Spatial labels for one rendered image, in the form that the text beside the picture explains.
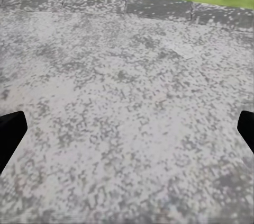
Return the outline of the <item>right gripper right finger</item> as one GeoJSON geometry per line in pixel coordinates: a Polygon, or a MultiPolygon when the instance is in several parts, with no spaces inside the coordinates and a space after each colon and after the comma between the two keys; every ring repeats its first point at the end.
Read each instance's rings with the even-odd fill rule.
{"type": "Polygon", "coordinates": [[[254,113],[241,111],[237,129],[254,153],[254,113]]]}

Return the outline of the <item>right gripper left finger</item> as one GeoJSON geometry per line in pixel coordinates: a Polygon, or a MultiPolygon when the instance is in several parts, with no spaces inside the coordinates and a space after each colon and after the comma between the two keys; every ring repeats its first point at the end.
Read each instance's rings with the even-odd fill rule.
{"type": "Polygon", "coordinates": [[[23,111],[0,117],[0,174],[28,130],[23,111]]]}

